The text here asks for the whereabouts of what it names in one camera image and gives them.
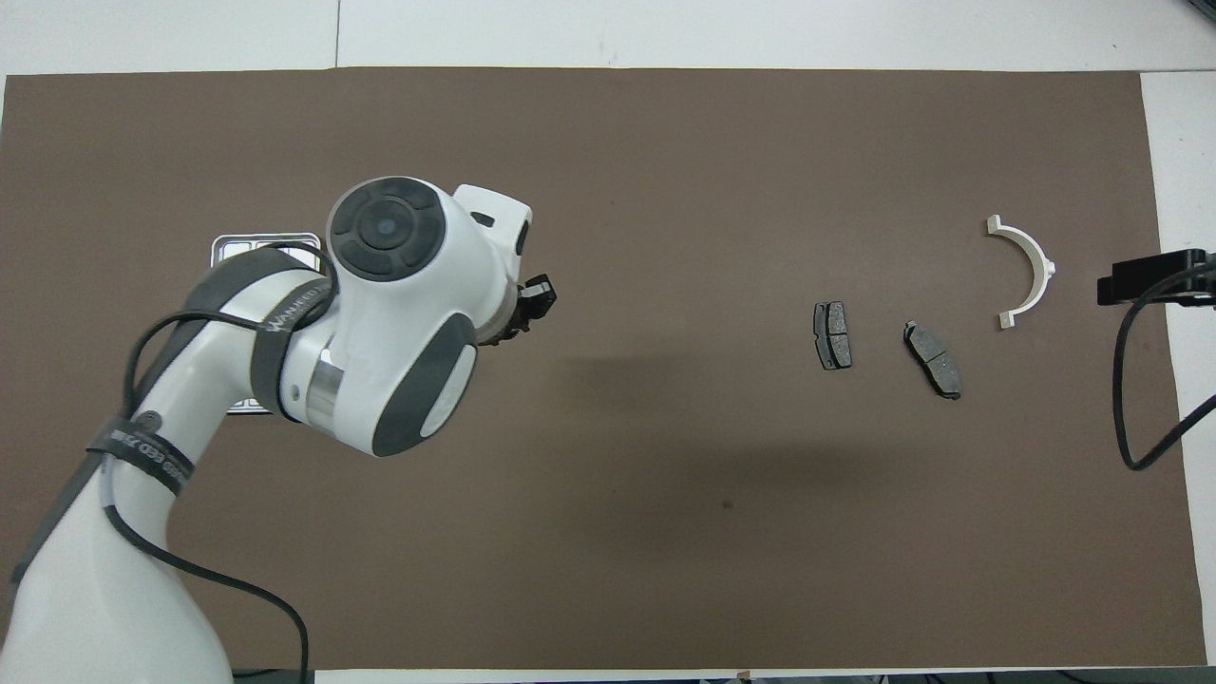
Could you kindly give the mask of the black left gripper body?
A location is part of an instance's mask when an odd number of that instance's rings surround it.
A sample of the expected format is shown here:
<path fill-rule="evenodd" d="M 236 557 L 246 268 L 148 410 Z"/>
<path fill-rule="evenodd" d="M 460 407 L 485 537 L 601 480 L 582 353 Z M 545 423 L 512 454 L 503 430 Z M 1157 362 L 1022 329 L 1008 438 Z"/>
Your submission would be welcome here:
<path fill-rule="evenodd" d="M 523 285 L 512 285 L 505 290 L 499 309 L 485 325 L 475 330 L 477 347 L 499 346 L 530 330 L 533 303 L 528 295 L 523 295 L 524 290 Z"/>

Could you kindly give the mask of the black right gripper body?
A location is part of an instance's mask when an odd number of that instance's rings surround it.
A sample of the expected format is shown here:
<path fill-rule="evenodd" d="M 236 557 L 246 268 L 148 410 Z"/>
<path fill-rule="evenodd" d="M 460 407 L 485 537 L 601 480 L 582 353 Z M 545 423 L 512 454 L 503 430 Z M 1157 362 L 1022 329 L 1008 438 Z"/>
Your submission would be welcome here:
<path fill-rule="evenodd" d="M 1178 295 L 1182 307 L 1215 307 L 1215 256 L 1204 250 L 1186 250 L 1187 270 L 1198 270 L 1186 277 L 1183 291 Z"/>

